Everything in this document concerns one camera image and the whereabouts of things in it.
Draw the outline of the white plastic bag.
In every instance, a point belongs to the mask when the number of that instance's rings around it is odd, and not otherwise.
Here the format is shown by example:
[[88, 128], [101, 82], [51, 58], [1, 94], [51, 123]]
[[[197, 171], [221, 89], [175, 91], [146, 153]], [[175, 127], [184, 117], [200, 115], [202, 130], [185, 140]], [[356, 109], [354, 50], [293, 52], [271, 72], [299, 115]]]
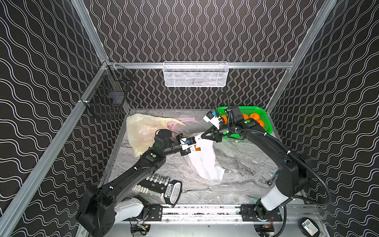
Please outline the white plastic bag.
[[201, 139], [201, 134], [194, 134], [196, 138], [196, 146], [201, 151], [195, 151], [191, 147], [191, 153], [184, 156], [189, 167], [201, 178], [211, 181], [221, 181], [223, 179], [225, 169], [222, 168], [216, 159], [213, 144], [214, 141]]

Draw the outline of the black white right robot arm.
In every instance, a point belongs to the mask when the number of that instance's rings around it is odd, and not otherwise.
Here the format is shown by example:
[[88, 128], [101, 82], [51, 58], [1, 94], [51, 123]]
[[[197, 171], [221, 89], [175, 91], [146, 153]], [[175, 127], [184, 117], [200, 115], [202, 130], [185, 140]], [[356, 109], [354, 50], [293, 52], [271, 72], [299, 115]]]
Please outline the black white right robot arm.
[[[215, 110], [206, 114], [205, 119], [209, 120], [212, 126], [201, 135], [201, 138], [220, 143], [225, 137], [232, 139], [236, 134], [237, 140], [247, 140], [260, 148], [279, 170], [270, 191], [256, 202], [255, 216], [261, 220], [269, 219], [278, 207], [284, 207], [295, 198], [318, 206], [328, 206], [332, 201], [332, 193], [312, 168], [312, 160], [307, 156], [292, 152], [280, 140], [267, 133], [257, 120], [246, 119], [240, 108], [232, 107], [230, 102], [227, 102], [227, 107], [223, 110], [227, 118], [222, 118], [219, 114], [218, 102], [223, 95], [224, 93], [217, 95]], [[315, 178], [324, 188], [327, 196], [325, 201], [314, 201], [297, 194], [309, 187], [312, 178]]]

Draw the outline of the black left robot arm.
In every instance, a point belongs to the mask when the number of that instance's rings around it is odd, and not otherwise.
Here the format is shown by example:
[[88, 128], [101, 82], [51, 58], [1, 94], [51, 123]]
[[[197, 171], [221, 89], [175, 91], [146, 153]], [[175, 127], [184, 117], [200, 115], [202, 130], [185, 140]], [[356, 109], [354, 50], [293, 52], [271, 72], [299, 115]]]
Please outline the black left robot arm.
[[135, 165], [113, 181], [86, 190], [76, 220], [91, 236], [103, 237], [117, 220], [143, 217], [147, 202], [137, 197], [124, 202], [125, 194], [161, 168], [168, 155], [187, 155], [195, 144], [195, 137], [186, 138], [180, 134], [173, 137], [168, 129], [158, 130], [152, 147], [140, 156]]

